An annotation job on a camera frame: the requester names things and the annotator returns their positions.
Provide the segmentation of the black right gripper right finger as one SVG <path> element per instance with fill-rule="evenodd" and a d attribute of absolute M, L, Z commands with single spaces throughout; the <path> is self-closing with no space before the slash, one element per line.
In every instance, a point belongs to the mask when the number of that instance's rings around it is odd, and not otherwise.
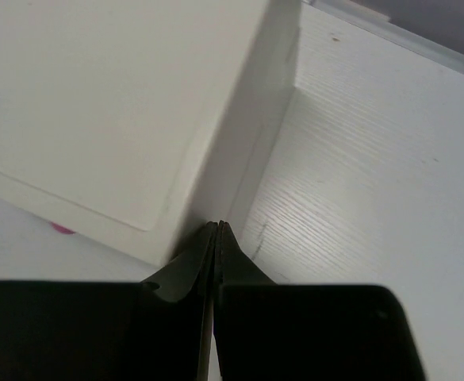
<path fill-rule="evenodd" d="M 278 284 L 221 222 L 214 337 L 224 380 L 422 380 L 405 311 L 374 284 Z"/>

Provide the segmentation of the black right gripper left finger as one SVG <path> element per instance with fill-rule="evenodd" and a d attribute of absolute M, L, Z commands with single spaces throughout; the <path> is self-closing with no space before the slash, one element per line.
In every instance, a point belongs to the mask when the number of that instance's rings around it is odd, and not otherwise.
<path fill-rule="evenodd" d="M 0 280 L 0 380 L 204 380 L 216 226 L 140 282 Z"/>

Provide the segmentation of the pink drawer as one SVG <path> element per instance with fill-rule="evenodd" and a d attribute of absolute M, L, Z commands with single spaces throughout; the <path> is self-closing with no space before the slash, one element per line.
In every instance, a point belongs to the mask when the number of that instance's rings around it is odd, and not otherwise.
<path fill-rule="evenodd" d="M 75 234 L 75 231 L 73 231 L 71 229 L 68 229 L 68 228 L 66 228 L 64 226 L 58 225 L 58 224 L 56 224 L 54 222 L 51 222 L 50 225 L 58 233 L 62 233 L 62 234 L 65 234 L 65 235 Z"/>

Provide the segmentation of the white drawer cabinet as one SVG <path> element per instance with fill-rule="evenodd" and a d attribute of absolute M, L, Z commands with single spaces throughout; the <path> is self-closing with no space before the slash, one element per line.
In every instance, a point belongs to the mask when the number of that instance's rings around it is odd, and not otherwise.
<path fill-rule="evenodd" d="M 240 233 L 294 89 L 299 1 L 0 1 L 0 199 L 149 264 Z"/>

